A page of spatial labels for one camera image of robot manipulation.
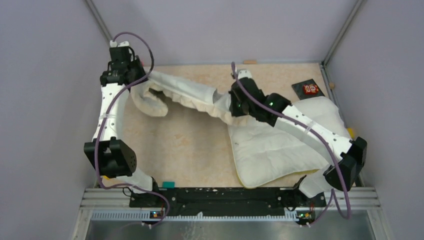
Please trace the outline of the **white pillow yellow edge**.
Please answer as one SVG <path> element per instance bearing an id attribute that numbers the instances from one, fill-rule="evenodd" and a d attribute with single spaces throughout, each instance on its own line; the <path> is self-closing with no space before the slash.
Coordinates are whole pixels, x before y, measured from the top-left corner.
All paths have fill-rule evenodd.
<path id="1" fill-rule="evenodd" d="M 350 137 L 339 108 L 327 97 L 314 97 L 293 104 L 316 124 L 343 137 Z M 332 162 L 297 137 L 267 123 L 247 117 L 245 125 L 229 125 L 234 164 L 241 185 L 261 187 L 283 178 L 293 182 Z"/>

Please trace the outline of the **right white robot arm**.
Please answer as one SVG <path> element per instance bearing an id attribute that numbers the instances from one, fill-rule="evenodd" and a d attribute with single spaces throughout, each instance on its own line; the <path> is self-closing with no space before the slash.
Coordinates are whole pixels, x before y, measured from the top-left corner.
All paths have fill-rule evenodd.
<path id="1" fill-rule="evenodd" d="M 242 186 L 261 187 L 304 173 L 293 192 L 299 206 L 332 189 L 351 190 L 365 164 L 367 142 L 352 139 L 338 108 L 326 97 L 295 103 L 265 95 L 247 69 L 234 70 L 227 108 L 236 172 Z"/>

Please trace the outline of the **white ruffled pillowcase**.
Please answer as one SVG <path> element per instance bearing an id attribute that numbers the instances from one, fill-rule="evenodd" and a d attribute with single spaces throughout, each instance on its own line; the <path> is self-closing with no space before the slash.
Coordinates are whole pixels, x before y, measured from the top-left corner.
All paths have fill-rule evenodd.
<path id="1" fill-rule="evenodd" d="M 215 87 L 158 71 L 153 71 L 146 82 L 130 89 L 135 106 L 151 117 L 165 117 L 169 111 L 168 105 L 153 94 L 153 91 L 163 93 L 186 108 L 219 118 L 227 125 L 245 126 L 248 123 L 247 116 L 232 116 L 229 93 L 219 93 Z"/>

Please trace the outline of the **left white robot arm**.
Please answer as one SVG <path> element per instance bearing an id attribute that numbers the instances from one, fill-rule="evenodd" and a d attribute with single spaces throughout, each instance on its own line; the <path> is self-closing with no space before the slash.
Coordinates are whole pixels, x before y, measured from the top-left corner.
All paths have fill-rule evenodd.
<path id="1" fill-rule="evenodd" d="M 133 83 L 146 80 L 142 62 L 128 41 L 109 43 L 110 61 L 100 80 L 101 107 L 92 140 L 83 152 L 93 166 L 98 184 L 107 189 L 103 180 L 115 179 L 111 188 L 130 188 L 141 194 L 149 207 L 160 202 L 154 189 L 154 179 L 137 166 L 135 152 L 124 142 L 124 111 Z"/>

